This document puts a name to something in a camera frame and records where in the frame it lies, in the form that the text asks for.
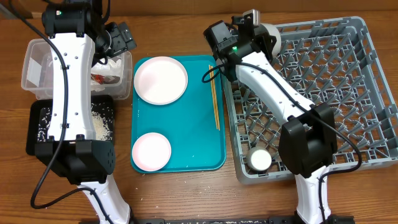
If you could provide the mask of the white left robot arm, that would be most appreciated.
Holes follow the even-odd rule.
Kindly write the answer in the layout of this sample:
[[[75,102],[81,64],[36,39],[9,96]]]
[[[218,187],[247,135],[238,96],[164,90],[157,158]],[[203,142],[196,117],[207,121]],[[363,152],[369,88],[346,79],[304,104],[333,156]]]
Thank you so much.
[[[91,114],[91,68],[136,45],[128,29],[108,22],[101,1],[49,3],[42,14],[53,60],[52,117],[36,158],[89,199],[101,223],[130,223],[113,171],[114,143],[96,138]]]

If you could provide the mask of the pile of rice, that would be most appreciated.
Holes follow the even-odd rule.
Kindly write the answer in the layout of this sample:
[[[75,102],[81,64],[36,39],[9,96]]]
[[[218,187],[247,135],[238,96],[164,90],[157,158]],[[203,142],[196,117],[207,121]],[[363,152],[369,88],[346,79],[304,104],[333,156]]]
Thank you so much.
[[[51,107],[40,110],[39,124],[37,129],[37,142],[47,140],[47,131],[50,127]],[[96,132],[96,140],[114,141],[114,109],[106,103],[92,103],[91,115]]]

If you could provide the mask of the white cup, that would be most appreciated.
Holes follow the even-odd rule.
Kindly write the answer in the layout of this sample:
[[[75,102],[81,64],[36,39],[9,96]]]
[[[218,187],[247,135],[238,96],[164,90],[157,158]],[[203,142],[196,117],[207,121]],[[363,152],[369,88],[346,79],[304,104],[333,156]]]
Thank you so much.
[[[246,162],[250,169],[262,172],[270,168],[272,164],[272,157],[266,149],[261,147],[253,147],[246,155]]]

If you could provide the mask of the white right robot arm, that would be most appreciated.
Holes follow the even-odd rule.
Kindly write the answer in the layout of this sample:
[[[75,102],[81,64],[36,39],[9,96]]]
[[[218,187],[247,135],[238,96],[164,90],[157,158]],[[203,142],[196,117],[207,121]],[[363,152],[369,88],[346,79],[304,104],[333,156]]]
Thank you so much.
[[[221,73],[252,90],[279,123],[278,153],[297,184],[295,216],[302,223],[326,222],[331,211],[325,175],[337,150],[332,109],[301,95],[271,65],[281,48],[272,24],[246,15],[233,18],[232,24],[218,21],[203,35]]]

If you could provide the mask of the grey bowl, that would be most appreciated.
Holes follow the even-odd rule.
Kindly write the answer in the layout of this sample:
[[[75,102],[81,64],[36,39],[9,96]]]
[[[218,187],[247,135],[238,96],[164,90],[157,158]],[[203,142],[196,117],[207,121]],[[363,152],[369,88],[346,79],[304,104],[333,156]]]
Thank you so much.
[[[272,43],[274,45],[272,47],[272,56],[276,57],[280,53],[281,43],[282,43],[280,32],[278,28],[276,28],[276,26],[273,24],[262,23],[261,25],[266,28],[269,35],[274,39]]]

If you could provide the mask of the white plastic wrapper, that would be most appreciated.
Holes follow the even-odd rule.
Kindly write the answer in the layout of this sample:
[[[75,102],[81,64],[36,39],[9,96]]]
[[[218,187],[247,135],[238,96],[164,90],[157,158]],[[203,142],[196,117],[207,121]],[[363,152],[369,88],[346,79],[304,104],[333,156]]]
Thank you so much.
[[[120,57],[109,59],[106,65],[97,63],[91,68],[91,91],[103,91],[106,86],[119,83],[122,75]]]

